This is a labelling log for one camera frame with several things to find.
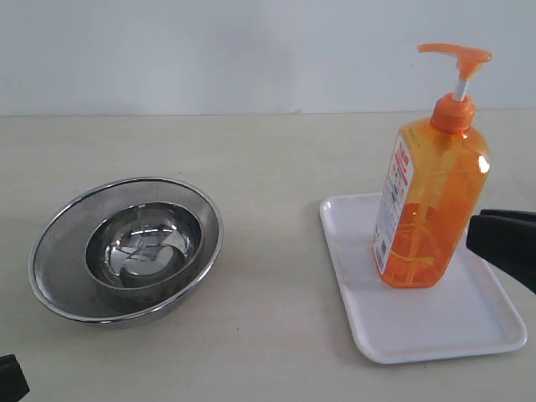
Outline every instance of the orange pump bottle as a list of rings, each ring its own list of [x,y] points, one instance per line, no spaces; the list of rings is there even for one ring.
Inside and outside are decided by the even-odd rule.
[[[466,88],[492,54],[455,44],[422,44],[419,51],[457,57],[460,75],[432,117],[401,127],[396,139],[373,243],[379,274],[394,287],[432,287],[443,277],[490,168]]]

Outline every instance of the white pump stem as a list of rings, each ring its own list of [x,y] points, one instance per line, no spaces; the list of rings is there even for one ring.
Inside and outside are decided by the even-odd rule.
[[[458,83],[456,84],[456,88],[454,89],[454,94],[452,94],[452,99],[455,101],[463,101],[466,97],[467,93],[467,86],[469,85],[469,81],[465,80],[458,80]]]

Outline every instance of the white wall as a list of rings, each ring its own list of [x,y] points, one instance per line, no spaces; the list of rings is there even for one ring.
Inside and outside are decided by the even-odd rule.
[[[536,107],[531,0],[0,0],[0,115],[429,110],[494,53],[480,108]]]

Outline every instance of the product label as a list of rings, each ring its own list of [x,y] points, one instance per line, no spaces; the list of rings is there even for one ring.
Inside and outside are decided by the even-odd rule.
[[[378,217],[374,229],[374,258],[380,274],[385,272],[385,266],[393,246],[394,234],[399,225],[400,215],[413,179],[413,172],[410,150],[400,133],[394,144],[393,156],[385,180],[384,192],[379,201]]]

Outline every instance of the bowl rim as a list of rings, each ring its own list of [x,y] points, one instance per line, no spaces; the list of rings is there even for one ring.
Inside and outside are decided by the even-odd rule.
[[[119,186],[119,185],[126,184],[126,183],[136,183],[136,182],[164,182],[164,183],[175,184],[175,185],[185,187],[194,191],[201,198],[203,198],[205,201],[209,203],[210,208],[214,211],[214,214],[216,216],[216,222],[218,224],[218,238],[216,240],[216,245],[214,247],[214,251],[212,255],[210,256],[209,261],[207,262],[207,264],[205,264],[204,268],[199,272],[199,274],[179,292],[175,293],[173,296],[170,296],[168,299],[161,301],[160,303],[154,306],[142,309],[139,312],[132,312],[129,314],[123,314],[123,315],[118,315],[118,316],[113,316],[113,317],[87,317],[87,316],[81,316],[78,314],[66,312],[65,310],[57,307],[55,304],[53,304],[51,300],[49,300],[43,294],[43,292],[41,292],[41,290],[39,289],[39,285],[37,284],[37,281],[35,278],[35,271],[34,271],[35,256],[37,254],[37,250],[41,244],[41,241],[43,241],[43,237],[47,234],[52,224],[56,220],[58,220],[59,217],[62,216],[67,210],[71,209],[77,203],[83,201],[86,198],[89,198],[91,195],[95,193],[99,193],[100,191],[104,191],[108,188],[112,188],[112,187]],[[159,177],[159,176],[141,176],[141,177],[134,177],[134,178],[123,178],[123,179],[115,180],[109,183],[103,183],[102,185],[94,187],[82,193],[81,195],[71,199],[67,204],[65,204],[63,207],[58,209],[53,214],[49,222],[41,230],[41,232],[38,234],[36,240],[33,243],[30,256],[28,259],[28,277],[30,281],[30,286],[32,287],[32,292],[37,297],[37,299],[51,312],[54,312],[61,317],[68,318],[70,320],[77,321],[77,322],[87,323],[87,324],[114,324],[118,322],[131,321],[137,318],[148,316],[162,309],[165,309],[166,307],[177,302],[178,299],[181,299],[184,296],[186,296],[186,294],[188,294],[194,287],[196,287],[199,284],[199,282],[208,274],[208,272],[214,265],[214,262],[216,258],[218,257],[219,252],[221,251],[221,247],[223,244],[223,237],[224,237],[224,222],[223,222],[221,213],[218,207],[216,206],[215,202],[205,192],[203,192],[202,190],[200,190],[196,186],[193,186],[190,183],[187,183],[183,180],[178,180],[175,178],[165,178],[165,177]]]
[[[90,245],[90,242],[93,240],[93,237],[95,236],[95,234],[102,228],[102,226],[104,226],[105,224],[108,224],[112,218],[114,216],[116,216],[117,214],[120,214],[121,212],[124,212],[128,209],[132,209],[132,208],[136,208],[136,207],[140,207],[142,205],[148,205],[148,204],[167,204],[167,205],[173,205],[175,207],[179,207],[180,209],[184,209],[186,212],[188,212],[190,215],[193,216],[193,218],[195,219],[195,221],[197,222],[197,225],[199,226],[199,232],[200,232],[200,238],[199,238],[199,246],[198,248],[195,250],[195,252],[193,253],[193,256],[192,258],[190,259],[190,261],[185,264],[180,270],[176,271],[173,273],[173,275],[171,276],[168,276],[166,279],[163,279],[159,282],[156,282],[156,283],[153,283],[151,285],[145,285],[145,286],[139,286],[139,287],[120,287],[120,286],[113,286],[112,284],[110,283],[106,283],[104,281],[101,281],[94,273],[93,271],[91,270],[91,268],[89,267],[88,265],[88,262],[87,262],[87,250],[88,250],[88,247]],[[93,231],[93,233],[91,234],[90,238],[86,241],[85,243],[85,255],[84,255],[84,265],[85,265],[85,271],[88,273],[88,275],[90,276],[90,278],[96,282],[98,284],[98,286],[102,286],[106,289],[110,289],[110,290],[113,290],[113,291],[119,291],[120,293],[128,293],[130,291],[140,291],[140,290],[143,290],[143,289],[151,289],[151,288],[154,288],[154,287],[158,287],[164,283],[168,283],[170,282],[173,278],[175,278],[176,276],[178,275],[181,275],[181,273],[185,272],[188,268],[191,268],[192,265],[196,264],[197,262],[197,259],[199,258],[199,255],[201,254],[201,252],[203,251],[204,249],[204,232],[203,232],[203,226],[201,225],[201,221],[199,220],[199,217],[193,212],[190,210],[190,208],[186,208],[185,206],[181,205],[181,204],[177,204],[177,203],[169,203],[169,202],[164,202],[164,201],[151,201],[149,203],[142,203],[142,204],[136,204],[136,205],[130,205],[120,211],[117,211],[115,214],[112,214],[110,215],[109,217],[107,217],[105,220],[103,220],[102,222],[100,222],[99,226],[97,226],[97,229],[95,229]]]

